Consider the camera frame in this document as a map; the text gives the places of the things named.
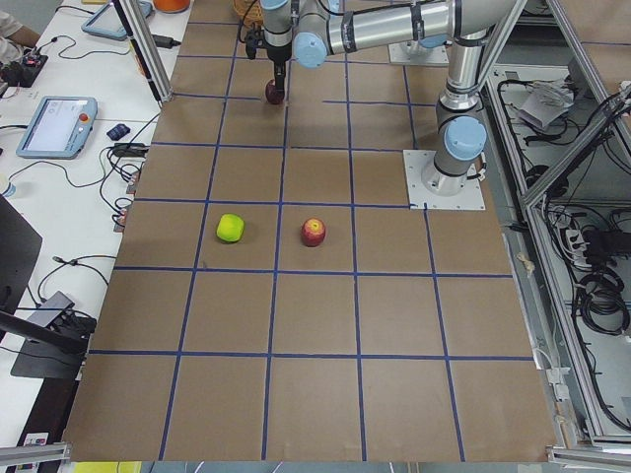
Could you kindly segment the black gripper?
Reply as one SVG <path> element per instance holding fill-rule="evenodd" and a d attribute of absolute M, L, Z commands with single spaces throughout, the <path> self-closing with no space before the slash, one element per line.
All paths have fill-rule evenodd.
<path fill-rule="evenodd" d="M 283 77 L 286 76 L 287 62 L 292 56 L 292 42 L 277 46 L 266 43 L 267 57 L 272 61 L 274 67 L 274 98 L 277 101 L 283 100 Z"/>

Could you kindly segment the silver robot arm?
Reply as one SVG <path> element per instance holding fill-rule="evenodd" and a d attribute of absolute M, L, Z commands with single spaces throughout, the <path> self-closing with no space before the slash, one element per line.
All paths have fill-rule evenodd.
<path fill-rule="evenodd" d="M 292 59 L 265 96 L 284 106 L 286 202 L 403 206 L 403 152 L 439 145 L 434 101 L 443 67 L 390 62 L 387 46 L 343 54 L 316 68 Z"/>

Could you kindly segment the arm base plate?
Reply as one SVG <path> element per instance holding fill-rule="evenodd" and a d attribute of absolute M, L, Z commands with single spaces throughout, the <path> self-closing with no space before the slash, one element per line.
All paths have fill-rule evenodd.
<path fill-rule="evenodd" d="M 472 163 L 467 174 L 450 177 L 438 172 L 432 150 L 404 150 L 408 207 L 413 210 L 484 211 L 482 169 Z"/>

